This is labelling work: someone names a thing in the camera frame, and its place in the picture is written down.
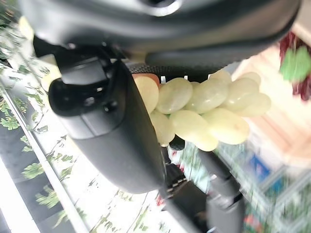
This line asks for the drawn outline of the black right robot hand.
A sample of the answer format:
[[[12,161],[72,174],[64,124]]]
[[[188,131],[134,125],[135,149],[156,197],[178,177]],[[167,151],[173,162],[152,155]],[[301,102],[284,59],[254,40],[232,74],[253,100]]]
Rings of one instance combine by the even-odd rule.
[[[239,183],[213,153],[199,152],[222,207],[166,162],[133,74],[197,81],[255,55],[292,27],[299,0],[21,0],[38,58],[52,54],[61,78],[49,103],[89,161],[133,193],[158,190],[189,233],[240,233]]]

